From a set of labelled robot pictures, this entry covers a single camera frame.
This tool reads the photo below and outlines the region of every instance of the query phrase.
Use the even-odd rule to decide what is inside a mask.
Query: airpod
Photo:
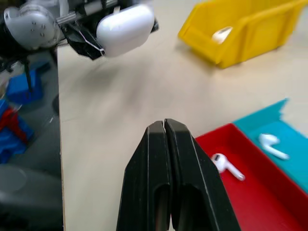
[[[287,160],[290,158],[288,154],[278,151],[277,149],[274,149],[272,147],[272,145],[278,144],[280,142],[276,136],[263,133],[263,134],[260,134],[259,141],[260,141],[262,148],[268,151],[269,153],[273,154],[274,156],[282,160]]]
[[[245,176],[227,160],[225,155],[216,153],[211,159],[216,165],[219,173],[222,173],[224,170],[228,169],[237,179],[245,179]]]

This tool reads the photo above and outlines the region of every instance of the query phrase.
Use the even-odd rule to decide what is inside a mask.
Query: red tray
[[[234,124],[196,138],[211,157],[224,154],[246,177],[221,174],[243,231],[308,231],[308,195]]]

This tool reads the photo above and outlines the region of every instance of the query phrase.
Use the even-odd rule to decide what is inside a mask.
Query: yellow plastic bin
[[[179,38],[221,68],[283,45],[308,0],[213,0],[195,6]],[[232,26],[223,43],[215,32]]]

